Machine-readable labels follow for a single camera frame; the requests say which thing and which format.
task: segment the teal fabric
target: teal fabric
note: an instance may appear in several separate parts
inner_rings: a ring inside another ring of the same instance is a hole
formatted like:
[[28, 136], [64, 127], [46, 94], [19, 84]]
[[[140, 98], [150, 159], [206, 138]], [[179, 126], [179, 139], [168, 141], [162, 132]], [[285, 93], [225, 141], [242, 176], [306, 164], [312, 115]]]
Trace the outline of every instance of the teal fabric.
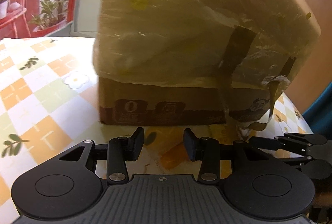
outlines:
[[313, 133], [332, 140], [332, 82], [319, 98], [303, 113]]

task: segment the chair leg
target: chair leg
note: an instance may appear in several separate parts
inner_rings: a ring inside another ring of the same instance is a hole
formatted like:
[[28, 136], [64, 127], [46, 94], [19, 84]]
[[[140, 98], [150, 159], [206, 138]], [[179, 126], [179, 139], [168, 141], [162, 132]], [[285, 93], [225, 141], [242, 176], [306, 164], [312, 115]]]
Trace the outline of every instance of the chair leg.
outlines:
[[16, 28], [15, 20], [12, 22], [12, 26], [13, 26], [13, 31], [14, 31], [15, 39], [18, 39], [19, 36], [17, 34], [17, 28]]
[[25, 17], [25, 15], [23, 14], [23, 20], [24, 20], [24, 25], [25, 25], [25, 28], [27, 30], [27, 33], [28, 33], [28, 37], [31, 38], [31, 33], [30, 33], [30, 29], [29, 29], [29, 26], [28, 26], [28, 22], [27, 22], [27, 18]]

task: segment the checkered tablecloth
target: checkered tablecloth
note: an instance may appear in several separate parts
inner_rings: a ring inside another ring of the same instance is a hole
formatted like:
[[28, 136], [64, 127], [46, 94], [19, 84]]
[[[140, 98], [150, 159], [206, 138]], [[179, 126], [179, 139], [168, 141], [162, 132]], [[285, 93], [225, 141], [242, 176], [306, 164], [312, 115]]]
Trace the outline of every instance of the checkered tablecloth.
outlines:
[[[130, 136], [134, 126], [106, 126], [98, 120], [97, 81], [92, 66], [91, 38], [3, 39], [0, 41], [0, 224], [18, 217], [10, 197], [15, 179], [27, 170], [86, 139], [97, 144]], [[283, 94], [273, 120], [251, 135], [281, 136], [286, 131], [312, 133], [292, 102]], [[128, 163], [132, 173], [192, 173], [182, 144], [185, 126], [145, 127], [140, 158]], [[191, 127], [198, 137], [210, 136], [225, 144], [232, 138], [222, 125]], [[278, 157], [289, 157], [279, 150]], [[222, 163], [222, 176], [230, 164]], [[96, 174], [105, 178], [106, 162]]]

